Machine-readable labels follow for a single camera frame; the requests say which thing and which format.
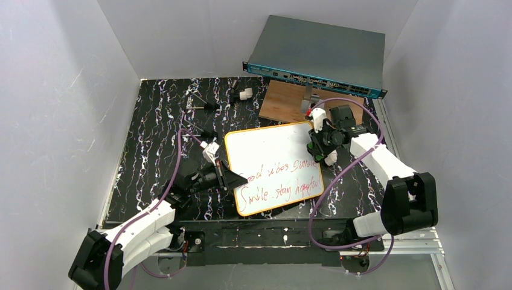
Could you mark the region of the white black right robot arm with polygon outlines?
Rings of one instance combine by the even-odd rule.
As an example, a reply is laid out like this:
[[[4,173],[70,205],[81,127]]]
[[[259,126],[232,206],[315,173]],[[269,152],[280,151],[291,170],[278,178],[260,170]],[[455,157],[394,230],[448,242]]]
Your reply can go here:
[[[325,250],[341,250],[384,234],[395,236],[437,225],[435,178],[402,163],[369,127],[356,124],[348,105],[329,111],[310,109],[306,119],[313,123],[306,148],[315,162],[333,165],[338,148],[344,147],[354,156],[353,164],[363,163],[385,189],[380,210],[347,220],[341,233],[312,238],[313,244]]]

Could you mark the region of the orange framed whiteboard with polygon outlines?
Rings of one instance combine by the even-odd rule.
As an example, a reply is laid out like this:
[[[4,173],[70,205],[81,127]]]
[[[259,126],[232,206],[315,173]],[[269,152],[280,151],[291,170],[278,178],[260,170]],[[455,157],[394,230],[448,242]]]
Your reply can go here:
[[[324,192],[321,166],[307,151],[312,127],[303,121],[225,135],[229,168],[248,181],[234,189],[240,216],[294,204]]]

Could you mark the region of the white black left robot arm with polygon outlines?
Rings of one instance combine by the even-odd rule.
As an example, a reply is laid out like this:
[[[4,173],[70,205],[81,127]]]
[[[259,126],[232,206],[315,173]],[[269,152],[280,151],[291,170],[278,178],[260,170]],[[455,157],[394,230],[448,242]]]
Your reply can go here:
[[[157,199],[123,224],[89,230],[68,271],[81,289],[117,289],[123,277],[151,254],[172,246],[184,230],[175,224],[191,197],[207,190],[228,191],[248,183],[221,160],[199,167],[178,166]]]

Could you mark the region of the green black whiteboard eraser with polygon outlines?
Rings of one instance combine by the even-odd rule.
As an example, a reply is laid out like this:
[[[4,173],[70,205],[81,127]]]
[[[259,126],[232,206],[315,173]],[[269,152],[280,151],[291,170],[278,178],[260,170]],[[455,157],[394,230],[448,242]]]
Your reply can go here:
[[[316,163],[321,162],[325,157],[321,147],[312,141],[307,144],[307,151],[311,154]]]

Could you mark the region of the white pipe elbow fitting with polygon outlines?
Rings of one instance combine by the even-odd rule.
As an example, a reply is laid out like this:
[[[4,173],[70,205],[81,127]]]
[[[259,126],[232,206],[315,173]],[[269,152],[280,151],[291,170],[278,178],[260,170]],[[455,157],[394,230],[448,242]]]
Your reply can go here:
[[[338,153],[337,153],[337,151],[333,151],[325,157],[324,162],[327,166],[332,166],[332,165],[336,164],[337,160],[338,160]]]

